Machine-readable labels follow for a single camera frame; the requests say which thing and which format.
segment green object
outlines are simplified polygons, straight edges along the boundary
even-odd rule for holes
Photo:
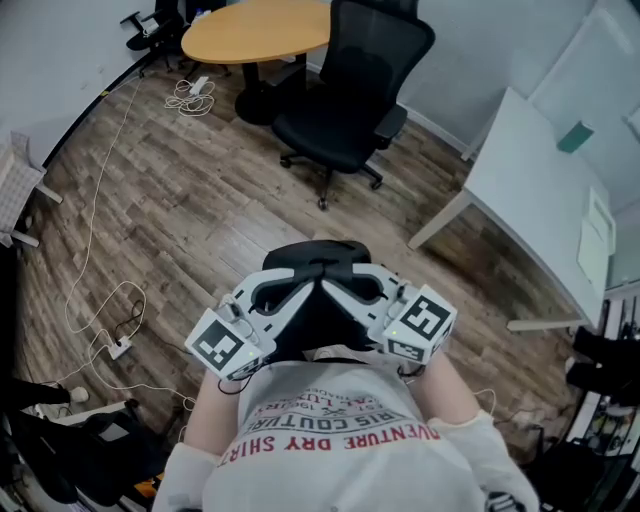
[[[576,125],[569,130],[558,142],[558,149],[565,153],[573,153],[582,146],[589,137],[593,135],[593,129],[585,125],[582,121],[578,121]]]

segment table leg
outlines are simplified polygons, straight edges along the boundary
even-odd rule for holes
[[[465,149],[464,153],[462,153],[462,155],[460,156],[462,160],[464,160],[465,162],[469,160],[469,158],[471,158],[471,156],[476,152],[476,150],[480,146],[482,146],[482,143],[487,138],[487,135],[489,135],[489,131],[491,131],[491,126],[493,126],[493,122],[496,120],[497,115],[498,115],[498,111],[496,110],[493,113],[493,115],[489,118],[489,120],[485,123],[485,125],[482,127],[482,130],[480,130],[480,132],[471,141],[471,144],[467,146],[467,149]]]
[[[236,112],[247,123],[269,125],[276,117],[270,91],[260,81],[258,64],[242,65],[245,89],[236,98]]]
[[[411,249],[417,249],[443,227],[449,224],[449,222],[455,219],[470,204],[471,197],[469,194],[467,194],[464,189],[458,192],[458,195],[449,201],[449,204],[440,210],[440,213],[431,219],[420,231],[413,235],[413,238],[409,240],[409,247]]]
[[[535,320],[511,320],[507,323],[507,329],[511,332],[541,331],[544,329],[563,329],[567,327],[577,328],[588,325],[584,318],[538,318]]]
[[[24,233],[20,233],[20,231],[16,231],[15,229],[11,232],[11,238],[15,238],[16,240],[20,240],[31,247],[38,247],[40,242],[33,238],[32,236],[25,235]]]
[[[45,196],[47,196],[50,199],[53,199],[58,204],[62,202],[62,196],[54,192],[53,190],[51,190],[49,187],[45,187],[43,183],[38,183],[36,185],[36,190],[38,190],[39,192],[42,192]]]

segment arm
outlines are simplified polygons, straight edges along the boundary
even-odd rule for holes
[[[442,350],[438,350],[424,373],[411,386],[422,416],[459,425],[475,418],[480,406],[467,384]]]
[[[387,149],[389,144],[391,144],[391,139],[400,133],[406,120],[407,111],[405,109],[400,105],[391,107],[389,112],[387,112],[380,123],[378,123],[378,126],[376,126],[374,132],[377,139],[376,148]]]
[[[218,380],[206,371],[184,443],[171,452],[153,512],[202,509],[202,490],[238,433],[239,395],[221,393]],[[240,383],[225,382],[224,389],[237,391]]]
[[[540,504],[531,484],[511,460],[493,418],[480,409],[475,396],[442,350],[435,353],[424,374],[412,386],[420,411],[443,438],[469,463],[487,496],[487,510],[509,500],[538,511]],[[515,506],[509,510],[519,510]]]
[[[218,389],[218,377],[206,371],[196,405],[185,432],[185,444],[222,456],[238,434],[240,395],[225,395]],[[224,382],[224,390],[240,389],[239,382]]]

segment power strip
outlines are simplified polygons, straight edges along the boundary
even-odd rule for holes
[[[123,336],[118,342],[120,345],[117,343],[109,345],[109,354],[111,354],[111,359],[114,361],[131,348],[131,341],[129,341],[127,336]]]

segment round table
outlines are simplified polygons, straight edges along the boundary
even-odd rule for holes
[[[260,81],[257,62],[297,56],[325,46],[330,32],[329,4],[314,0],[249,0],[223,7],[194,23],[182,38],[191,59],[211,64],[242,64],[245,89],[236,112],[253,124],[270,124],[274,111]]]

